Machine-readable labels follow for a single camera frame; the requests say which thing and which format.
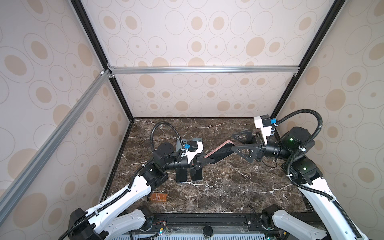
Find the black smartphone white rim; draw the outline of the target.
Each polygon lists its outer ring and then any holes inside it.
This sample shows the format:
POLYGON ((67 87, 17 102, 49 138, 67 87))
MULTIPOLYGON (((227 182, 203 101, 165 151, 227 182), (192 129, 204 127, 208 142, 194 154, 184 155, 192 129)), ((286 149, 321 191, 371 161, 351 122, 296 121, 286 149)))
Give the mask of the black smartphone white rim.
POLYGON ((191 170, 191 179, 192 179, 192 181, 202 181, 203 180, 203 169, 191 170))

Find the black smartphone from case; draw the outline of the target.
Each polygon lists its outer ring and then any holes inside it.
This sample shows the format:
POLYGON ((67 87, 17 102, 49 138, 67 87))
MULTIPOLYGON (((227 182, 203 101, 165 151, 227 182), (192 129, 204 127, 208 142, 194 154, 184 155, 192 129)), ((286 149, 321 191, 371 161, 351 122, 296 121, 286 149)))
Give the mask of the black smartphone from case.
POLYGON ((176 182, 185 183, 188 180, 188 170, 187 169, 178 169, 176 170, 176 182))

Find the pink phone case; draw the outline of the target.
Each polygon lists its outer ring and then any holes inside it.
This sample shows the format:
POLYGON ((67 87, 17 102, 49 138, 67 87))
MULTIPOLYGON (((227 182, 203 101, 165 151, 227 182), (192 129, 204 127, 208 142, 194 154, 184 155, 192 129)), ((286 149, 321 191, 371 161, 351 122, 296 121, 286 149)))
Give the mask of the pink phone case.
POLYGON ((235 144, 234 144, 234 142, 233 141, 231 141, 231 140, 227 140, 227 141, 225 141, 224 143, 222 143, 221 145, 219 145, 218 147, 216 147, 215 149, 213 149, 212 151, 210 151, 209 153, 207 153, 206 155, 205 155, 205 158, 208 158, 208 157, 210 157, 211 155, 213 155, 213 154, 215 154, 216 152, 219 152, 219 150, 221 150, 221 149, 229 149, 229 150, 231 150, 232 149, 232 146, 234 146, 235 144))

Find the light blue phone case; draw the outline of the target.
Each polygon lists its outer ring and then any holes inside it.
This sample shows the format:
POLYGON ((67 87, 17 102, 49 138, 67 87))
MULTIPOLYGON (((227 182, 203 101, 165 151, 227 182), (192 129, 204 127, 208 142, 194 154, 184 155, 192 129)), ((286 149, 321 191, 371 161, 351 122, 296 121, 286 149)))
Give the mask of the light blue phone case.
POLYGON ((177 140, 177 147, 176 147, 176 152, 181 151, 182 153, 184 152, 184 141, 177 140))

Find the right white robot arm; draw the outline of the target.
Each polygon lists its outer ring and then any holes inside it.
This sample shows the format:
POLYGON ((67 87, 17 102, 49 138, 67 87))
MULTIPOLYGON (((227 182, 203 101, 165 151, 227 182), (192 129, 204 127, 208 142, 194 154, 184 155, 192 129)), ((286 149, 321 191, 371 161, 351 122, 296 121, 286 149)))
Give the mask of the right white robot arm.
POLYGON ((240 142, 232 151, 246 161, 260 162, 263 157, 277 157, 286 176, 310 202, 321 219, 324 230, 319 230, 272 205, 263 210, 262 222, 266 230, 282 229, 299 240, 366 240, 368 237, 356 226, 329 188, 323 173, 306 156, 315 145, 307 129, 294 127, 279 142, 271 141, 252 131, 232 136, 240 142))

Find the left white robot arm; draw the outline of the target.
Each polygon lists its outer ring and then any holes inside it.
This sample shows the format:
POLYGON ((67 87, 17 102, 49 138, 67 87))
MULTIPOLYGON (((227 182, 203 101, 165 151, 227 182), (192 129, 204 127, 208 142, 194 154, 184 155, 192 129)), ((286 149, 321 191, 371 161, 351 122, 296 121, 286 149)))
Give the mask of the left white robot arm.
POLYGON ((59 238, 111 240, 132 230, 147 231, 152 227, 154 217, 146 207, 127 215, 122 212, 161 186, 168 179, 168 170, 175 170, 183 181, 187 180, 188 170, 191 170, 200 181, 202 168, 215 161, 207 158, 203 149, 203 143, 196 141, 190 141, 178 151, 170 143, 161 144, 153 151, 153 157, 134 173, 127 186, 86 211, 79 208, 72 212, 68 230, 59 238))

